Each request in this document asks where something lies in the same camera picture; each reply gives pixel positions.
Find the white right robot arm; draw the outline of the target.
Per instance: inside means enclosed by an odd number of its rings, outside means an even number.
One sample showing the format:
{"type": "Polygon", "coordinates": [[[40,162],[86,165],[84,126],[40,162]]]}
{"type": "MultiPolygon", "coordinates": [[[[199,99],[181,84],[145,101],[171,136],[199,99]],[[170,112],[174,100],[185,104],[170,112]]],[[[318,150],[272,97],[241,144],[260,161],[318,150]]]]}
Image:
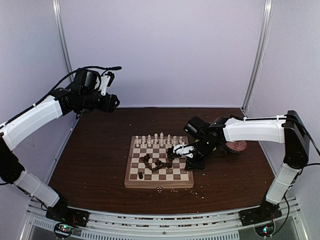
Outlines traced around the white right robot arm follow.
{"type": "Polygon", "coordinates": [[[298,174],[309,163],[311,137],[299,114],[289,110],[286,114],[269,117],[219,117],[212,123],[198,116],[192,117],[183,130],[195,140],[185,147],[187,170],[203,170],[206,159],[215,148],[240,141],[257,142],[266,154],[266,147],[282,150],[282,160],[274,169],[274,180],[266,190],[258,207],[243,210],[240,215],[266,221],[279,209],[286,193],[295,185],[298,174]]]}

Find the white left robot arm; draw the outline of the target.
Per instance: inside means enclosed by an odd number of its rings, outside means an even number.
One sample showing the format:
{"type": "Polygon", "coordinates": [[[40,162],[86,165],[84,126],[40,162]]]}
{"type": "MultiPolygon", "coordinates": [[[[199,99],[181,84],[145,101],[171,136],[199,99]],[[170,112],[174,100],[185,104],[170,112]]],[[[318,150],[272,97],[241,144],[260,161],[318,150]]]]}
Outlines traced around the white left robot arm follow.
{"type": "Polygon", "coordinates": [[[40,128],[70,112],[84,110],[112,113],[120,104],[115,94],[103,90],[76,93],[66,88],[53,90],[41,103],[32,106],[21,116],[0,127],[0,178],[30,197],[38,199],[61,222],[72,218],[67,200],[36,175],[32,174],[16,156],[16,148],[33,138],[40,128]]]}

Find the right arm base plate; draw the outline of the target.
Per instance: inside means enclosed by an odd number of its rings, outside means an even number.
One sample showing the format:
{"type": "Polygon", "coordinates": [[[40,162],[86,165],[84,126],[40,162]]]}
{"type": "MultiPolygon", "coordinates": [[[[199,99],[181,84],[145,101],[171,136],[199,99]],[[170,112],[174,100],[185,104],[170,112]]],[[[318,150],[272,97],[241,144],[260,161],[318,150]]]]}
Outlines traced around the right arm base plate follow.
{"type": "Polygon", "coordinates": [[[238,214],[243,227],[268,222],[283,215],[279,209],[270,211],[263,210],[260,207],[241,210],[238,214]]]}

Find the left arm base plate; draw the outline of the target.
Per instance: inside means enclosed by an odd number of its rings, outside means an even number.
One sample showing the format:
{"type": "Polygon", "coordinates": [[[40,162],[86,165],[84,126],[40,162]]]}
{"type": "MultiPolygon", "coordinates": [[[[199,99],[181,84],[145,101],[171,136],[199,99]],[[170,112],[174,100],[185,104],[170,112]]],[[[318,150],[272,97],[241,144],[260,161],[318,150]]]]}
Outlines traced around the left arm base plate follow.
{"type": "Polygon", "coordinates": [[[46,211],[45,217],[57,222],[65,223],[69,226],[86,227],[90,213],[85,210],[68,208],[66,216],[58,217],[58,214],[53,214],[50,210],[46,211]]]}

